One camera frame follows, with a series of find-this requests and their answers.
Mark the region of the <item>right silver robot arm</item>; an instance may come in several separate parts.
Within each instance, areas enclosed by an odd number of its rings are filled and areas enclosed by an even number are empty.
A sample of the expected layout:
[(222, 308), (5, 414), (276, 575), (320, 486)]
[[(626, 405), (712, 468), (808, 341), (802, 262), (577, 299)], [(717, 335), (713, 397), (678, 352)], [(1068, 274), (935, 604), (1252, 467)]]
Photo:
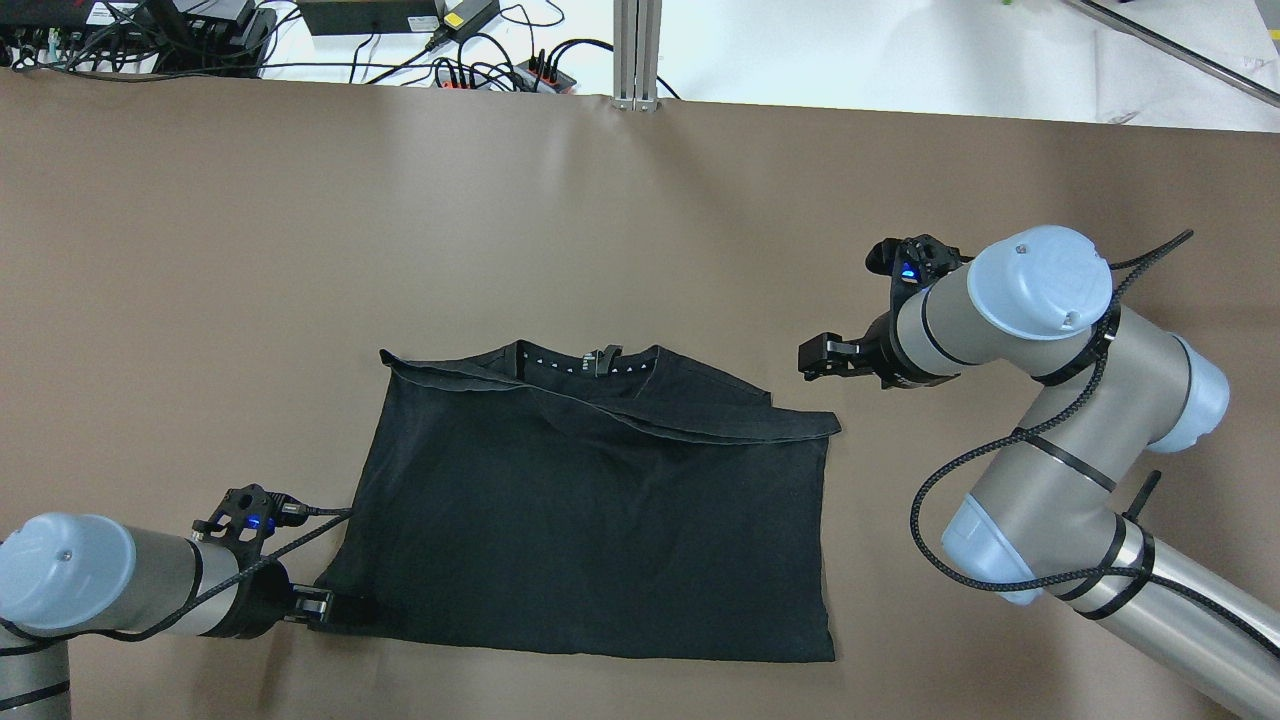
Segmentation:
[(1185, 243), (1183, 231), (1110, 263), (1082, 233), (1037, 225), (968, 256), (923, 234), (887, 238), (867, 268), (888, 310), (858, 340), (820, 333), (797, 369), (923, 388), (1006, 361), (1039, 384), (1018, 425), (946, 462), (916, 492), (909, 529), (954, 582), (1027, 605), (1043, 593), (1100, 624), (1240, 717), (1277, 716), (1277, 611), (1108, 506), (1142, 454), (1192, 447), (1222, 420), (1225, 374), (1125, 307)]

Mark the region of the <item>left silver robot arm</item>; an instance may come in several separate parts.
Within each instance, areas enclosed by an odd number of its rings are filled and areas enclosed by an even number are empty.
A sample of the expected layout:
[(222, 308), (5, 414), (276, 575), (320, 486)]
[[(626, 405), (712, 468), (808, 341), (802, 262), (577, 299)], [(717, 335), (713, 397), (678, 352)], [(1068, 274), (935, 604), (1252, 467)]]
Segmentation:
[(82, 635), (253, 639), (328, 620), (337, 596), (293, 583), (282, 557), (351, 516), (251, 484), (188, 536), (93, 514), (31, 518), (1, 551), (3, 716), (72, 716), (68, 644)]

